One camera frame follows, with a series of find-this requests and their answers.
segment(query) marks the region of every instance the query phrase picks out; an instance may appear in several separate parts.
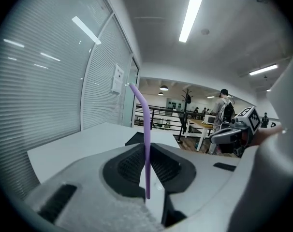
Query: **purple stick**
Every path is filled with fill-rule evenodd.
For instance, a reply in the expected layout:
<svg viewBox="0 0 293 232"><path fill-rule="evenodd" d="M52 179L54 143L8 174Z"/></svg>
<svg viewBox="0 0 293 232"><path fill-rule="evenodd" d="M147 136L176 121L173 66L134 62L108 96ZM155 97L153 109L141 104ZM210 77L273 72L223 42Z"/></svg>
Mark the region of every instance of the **purple stick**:
<svg viewBox="0 0 293 232"><path fill-rule="evenodd" d="M150 109L148 107L146 99L137 89L134 84L129 84L133 93L137 97L138 101L142 106L143 111L143 131L144 131L144 141L145 141L145 166L146 166L146 198L150 199L150 181L151 181L151 163L150 163L150 148L151 148L151 116Z"/></svg>

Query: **man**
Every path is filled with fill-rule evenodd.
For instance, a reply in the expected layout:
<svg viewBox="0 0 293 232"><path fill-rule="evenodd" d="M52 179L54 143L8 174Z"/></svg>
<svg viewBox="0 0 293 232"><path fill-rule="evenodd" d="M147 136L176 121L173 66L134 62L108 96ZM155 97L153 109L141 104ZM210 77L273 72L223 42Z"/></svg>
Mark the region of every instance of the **man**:
<svg viewBox="0 0 293 232"><path fill-rule="evenodd" d="M223 123L220 119L220 111L222 107L226 103L231 103L231 101L227 98L227 96L228 96L228 90L222 89L220 91L219 99L215 102L215 105L211 111L211 115L215 116L214 124L213 124L213 132L218 131L220 129L221 124ZM215 148L216 148L216 144L211 144L208 154L211 154L211 155L216 154L214 152Z"/></svg>
<svg viewBox="0 0 293 232"><path fill-rule="evenodd" d="M265 113L264 117L262 118L262 128L267 128L268 124L269 124L269 118L267 117L267 113Z"/></svg>

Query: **white ceiling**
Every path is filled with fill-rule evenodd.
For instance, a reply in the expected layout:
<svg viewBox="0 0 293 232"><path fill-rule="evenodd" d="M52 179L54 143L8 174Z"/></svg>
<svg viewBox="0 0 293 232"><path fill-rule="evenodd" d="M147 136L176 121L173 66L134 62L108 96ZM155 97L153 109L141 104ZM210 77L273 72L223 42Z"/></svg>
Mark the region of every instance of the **white ceiling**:
<svg viewBox="0 0 293 232"><path fill-rule="evenodd" d="M256 0L202 0L186 43L178 41L189 0L125 0L143 61L225 70L266 90L287 67L293 55L293 32L276 6ZM202 29L209 35L202 35ZM271 64L279 68L247 75Z"/></svg>

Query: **window blind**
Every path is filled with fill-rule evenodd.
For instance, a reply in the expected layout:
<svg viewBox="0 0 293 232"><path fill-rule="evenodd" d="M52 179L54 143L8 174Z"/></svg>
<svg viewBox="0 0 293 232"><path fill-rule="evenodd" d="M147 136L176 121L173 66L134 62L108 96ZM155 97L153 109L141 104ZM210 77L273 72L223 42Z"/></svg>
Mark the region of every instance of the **window blind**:
<svg viewBox="0 0 293 232"><path fill-rule="evenodd" d="M39 184L27 151L80 131L95 43L72 19L98 36L111 13L104 0L19 0L0 29L0 182L20 198Z"/></svg>
<svg viewBox="0 0 293 232"><path fill-rule="evenodd" d="M83 128L110 122L122 124L125 84L132 53L113 17L100 38L102 42L96 46L88 70L83 100ZM112 79L116 64L124 71L122 91L111 91Z"/></svg>

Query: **desk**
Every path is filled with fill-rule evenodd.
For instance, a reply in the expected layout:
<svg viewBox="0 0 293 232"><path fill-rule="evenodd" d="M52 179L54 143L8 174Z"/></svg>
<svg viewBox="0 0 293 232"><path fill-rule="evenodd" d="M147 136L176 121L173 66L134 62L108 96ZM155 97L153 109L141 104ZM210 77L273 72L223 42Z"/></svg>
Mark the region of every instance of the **desk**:
<svg viewBox="0 0 293 232"><path fill-rule="evenodd" d="M198 147L197 147L197 151L199 151L200 147L201 147L201 145L203 143L203 140L205 138L206 130L207 129L213 129L213 125L203 124L202 120L189 119L188 122L187 122L187 126L186 126L185 138L188 136L190 123L194 123L194 124L198 125L199 127L201 127L203 129L203 132L201 133L201 137L199 139L199 144L198 144Z"/></svg>
<svg viewBox="0 0 293 232"><path fill-rule="evenodd" d="M125 146L138 131L143 132L143 128L103 123L31 149L27 153L38 180L43 183L76 160ZM180 148L172 133L167 131L152 130L151 142ZM140 185L145 188L144 169L141 172ZM164 193L151 167L152 198L146 199L146 206L158 222L161 221Z"/></svg>

